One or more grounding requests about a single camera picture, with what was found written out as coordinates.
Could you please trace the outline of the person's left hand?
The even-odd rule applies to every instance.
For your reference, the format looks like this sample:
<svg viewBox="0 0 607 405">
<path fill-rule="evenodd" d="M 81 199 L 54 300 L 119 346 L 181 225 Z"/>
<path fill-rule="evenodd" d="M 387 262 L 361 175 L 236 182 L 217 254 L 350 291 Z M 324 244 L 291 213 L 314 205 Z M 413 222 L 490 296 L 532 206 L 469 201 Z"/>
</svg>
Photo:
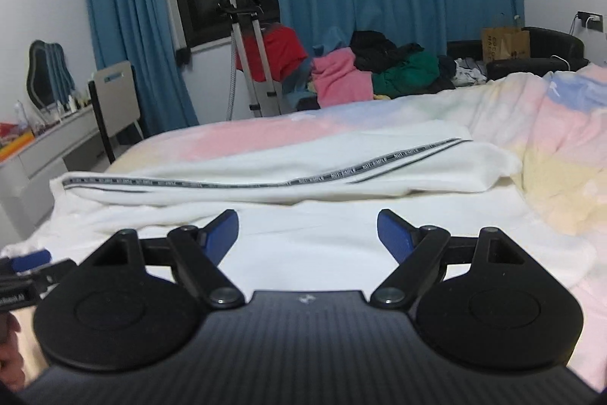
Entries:
<svg viewBox="0 0 607 405">
<path fill-rule="evenodd" d="M 1 344 L 1 382 L 12 392 L 25 386 L 24 359 L 19 349 L 20 323 L 12 314 L 7 315 L 7 339 Z"/>
</svg>

